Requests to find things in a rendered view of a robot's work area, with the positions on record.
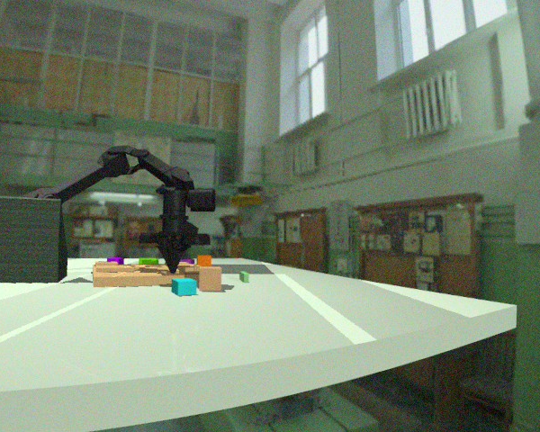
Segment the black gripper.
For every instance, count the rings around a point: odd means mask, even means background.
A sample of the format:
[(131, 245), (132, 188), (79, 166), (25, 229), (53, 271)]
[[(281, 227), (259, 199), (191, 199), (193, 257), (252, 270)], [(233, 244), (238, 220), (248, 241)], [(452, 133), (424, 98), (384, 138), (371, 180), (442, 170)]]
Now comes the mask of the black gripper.
[(184, 251), (190, 248), (189, 246), (210, 245), (210, 237), (208, 234), (185, 232), (185, 220), (188, 220), (185, 211), (163, 211), (160, 219), (162, 219), (162, 231), (159, 233), (141, 232), (139, 243), (157, 243), (156, 248), (166, 260), (170, 273), (175, 274)]

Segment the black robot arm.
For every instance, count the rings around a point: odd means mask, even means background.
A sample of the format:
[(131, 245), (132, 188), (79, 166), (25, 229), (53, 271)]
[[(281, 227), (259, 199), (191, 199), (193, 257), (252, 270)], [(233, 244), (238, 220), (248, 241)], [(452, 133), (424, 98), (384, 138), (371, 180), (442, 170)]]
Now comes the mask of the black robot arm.
[[(126, 154), (137, 157), (139, 163), (130, 166)], [(187, 170), (179, 166), (171, 167), (149, 153), (148, 149), (136, 149), (129, 145), (111, 147), (95, 164), (63, 183), (53, 188), (40, 188), (23, 197), (61, 199), (64, 203), (106, 177), (132, 175), (141, 169), (164, 182), (156, 190), (157, 194), (163, 194), (163, 211), (185, 212), (185, 202), (187, 207), (191, 207), (191, 212), (215, 211), (214, 187), (194, 188), (194, 181)]]

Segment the teal cube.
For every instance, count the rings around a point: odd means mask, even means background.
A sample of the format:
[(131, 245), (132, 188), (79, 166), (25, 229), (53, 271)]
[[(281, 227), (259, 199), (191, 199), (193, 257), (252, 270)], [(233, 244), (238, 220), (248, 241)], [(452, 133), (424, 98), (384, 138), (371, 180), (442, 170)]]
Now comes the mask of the teal cube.
[(172, 279), (172, 293), (176, 295), (197, 294), (196, 281), (193, 279)]

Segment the orange block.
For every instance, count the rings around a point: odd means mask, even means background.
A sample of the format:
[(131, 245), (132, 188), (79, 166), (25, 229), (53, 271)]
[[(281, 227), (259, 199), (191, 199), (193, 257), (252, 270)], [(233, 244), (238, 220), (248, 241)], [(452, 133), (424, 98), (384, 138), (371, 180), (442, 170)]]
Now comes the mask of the orange block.
[(197, 255), (198, 266), (212, 266), (212, 256), (199, 256)]

